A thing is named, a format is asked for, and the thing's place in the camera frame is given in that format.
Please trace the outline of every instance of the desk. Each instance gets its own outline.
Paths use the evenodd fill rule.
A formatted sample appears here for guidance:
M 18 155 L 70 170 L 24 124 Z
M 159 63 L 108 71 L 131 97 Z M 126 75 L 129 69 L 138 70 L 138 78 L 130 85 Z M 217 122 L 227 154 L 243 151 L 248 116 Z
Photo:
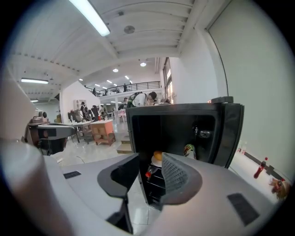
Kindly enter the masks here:
M 112 120 L 100 120 L 92 122 L 91 130 L 96 145 L 101 142 L 108 143 L 110 146 L 116 141 Z
M 269 185 L 269 181 L 273 178 L 272 175 L 268 175 L 266 170 L 263 170 L 257 179 L 254 179 L 253 175 L 257 171 L 259 165 L 242 155 L 239 152 L 236 152 L 229 170 L 233 171 L 235 174 L 239 175 L 247 183 L 256 188 L 261 192 L 265 197 L 267 197 L 271 203 L 278 203 L 277 195 L 271 192 L 273 186 Z
M 91 132 L 91 121 L 85 121 L 85 122 L 72 122 L 72 123 L 64 123 L 66 125 L 74 125 L 76 127 L 76 137 L 77 137 L 77 140 L 78 142 L 80 142 L 79 140 L 79 135 L 78 134 L 81 134 L 83 136 L 85 136 L 85 134 Z

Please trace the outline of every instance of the red bottle on wall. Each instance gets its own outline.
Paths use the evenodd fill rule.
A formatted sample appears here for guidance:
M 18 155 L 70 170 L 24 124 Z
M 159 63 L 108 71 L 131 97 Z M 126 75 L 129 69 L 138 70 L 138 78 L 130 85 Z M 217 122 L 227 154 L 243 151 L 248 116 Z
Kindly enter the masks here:
M 266 166 L 266 161 L 268 160 L 268 158 L 266 157 L 265 160 L 260 164 L 260 166 L 258 167 L 258 170 L 256 171 L 256 173 L 254 174 L 254 178 L 257 179 L 258 176 L 260 175 L 260 173 L 263 171 L 264 167 Z

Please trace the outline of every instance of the mini fridge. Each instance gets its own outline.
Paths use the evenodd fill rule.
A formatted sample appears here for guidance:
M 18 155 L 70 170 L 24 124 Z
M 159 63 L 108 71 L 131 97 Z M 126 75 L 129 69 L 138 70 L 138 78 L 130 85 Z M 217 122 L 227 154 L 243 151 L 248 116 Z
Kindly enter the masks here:
M 131 149 L 139 153 L 145 201 L 159 209 L 165 181 L 161 167 L 151 163 L 154 151 L 183 156 L 184 147 L 192 144 L 197 160 L 228 168 L 240 139 L 244 106 L 222 97 L 210 103 L 134 107 L 126 113 Z M 150 165 L 158 170 L 147 178 Z

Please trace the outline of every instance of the fluorescent light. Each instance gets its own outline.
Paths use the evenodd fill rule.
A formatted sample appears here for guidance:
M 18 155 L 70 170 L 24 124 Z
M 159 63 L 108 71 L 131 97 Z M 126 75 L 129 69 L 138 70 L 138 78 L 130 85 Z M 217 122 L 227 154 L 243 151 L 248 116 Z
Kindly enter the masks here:
M 93 25 L 101 36 L 106 36 L 110 33 L 106 24 L 100 18 L 98 12 L 91 6 L 87 0 L 69 0 L 82 15 Z
M 169 69 L 168 73 L 167 73 L 167 79 L 170 77 L 171 75 L 171 69 Z
M 25 83 L 43 83 L 43 84 L 48 84 L 48 80 L 41 80 L 41 79 L 27 79 L 27 78 L 22 78 L 20 81 L 21 82 L 25 82 Z

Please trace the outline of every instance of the man in white shirt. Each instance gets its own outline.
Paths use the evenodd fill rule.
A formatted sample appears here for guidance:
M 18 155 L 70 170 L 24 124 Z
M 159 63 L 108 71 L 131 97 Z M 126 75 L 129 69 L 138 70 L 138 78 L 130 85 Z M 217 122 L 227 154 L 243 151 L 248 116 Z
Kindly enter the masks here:
M 151 92 L 149 94 L 138 94 L 132 101 L 133 106 L 151 106 L 152 102 L 157 98 L 157 94 L 155 92 Z

